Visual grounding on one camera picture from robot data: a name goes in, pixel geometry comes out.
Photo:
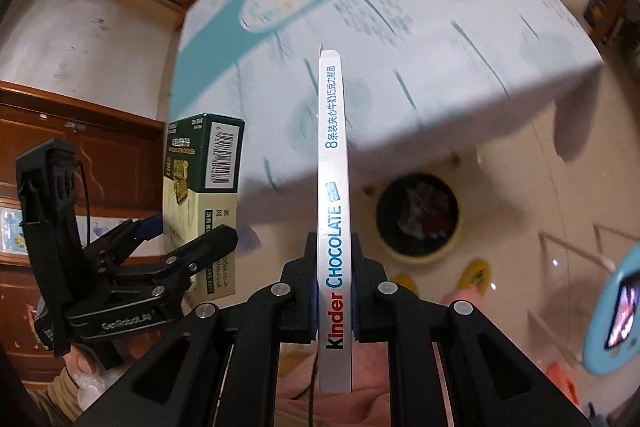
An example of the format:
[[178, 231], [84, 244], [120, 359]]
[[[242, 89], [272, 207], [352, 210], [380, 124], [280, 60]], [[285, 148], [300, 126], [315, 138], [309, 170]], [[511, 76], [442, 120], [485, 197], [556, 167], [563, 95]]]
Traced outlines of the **person's left hand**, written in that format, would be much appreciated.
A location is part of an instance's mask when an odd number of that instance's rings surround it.
[[[114, 369], [107, 369], [107, 373], [117, 376], [124, 375], [152, 346], [153, 343], [151, 343], [148, 336], [142, 335], [132, 338], [127, 346], [128, 355], [125, 357], [125, 362]], [[92, 355], [79, 347], [73, 346], [70, 352], [64, 355], [63, 360], [70, 378], [78, 388], [85, 388], [88, 384], [95, 384], [103, 374], [102, 369], [99, 369], [98, 362]]]

